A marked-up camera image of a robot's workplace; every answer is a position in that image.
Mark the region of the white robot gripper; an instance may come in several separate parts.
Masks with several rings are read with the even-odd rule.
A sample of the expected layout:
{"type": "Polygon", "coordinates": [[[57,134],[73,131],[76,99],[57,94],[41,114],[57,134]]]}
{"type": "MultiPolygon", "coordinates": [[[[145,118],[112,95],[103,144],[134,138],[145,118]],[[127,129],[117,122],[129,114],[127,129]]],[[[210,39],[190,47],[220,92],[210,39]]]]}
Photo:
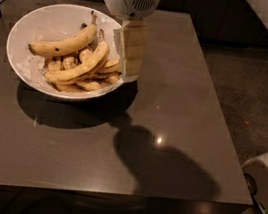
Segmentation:
{"type": "Polygon", "coordinates": [[[139,77],[148,35],[143,18],[153,14],[161,0],[103,1],[113,16],[124,19],[122,26],[115,29],[114,41],[120,56],[122,80],[126,83],[134,82],[139,77]]]}

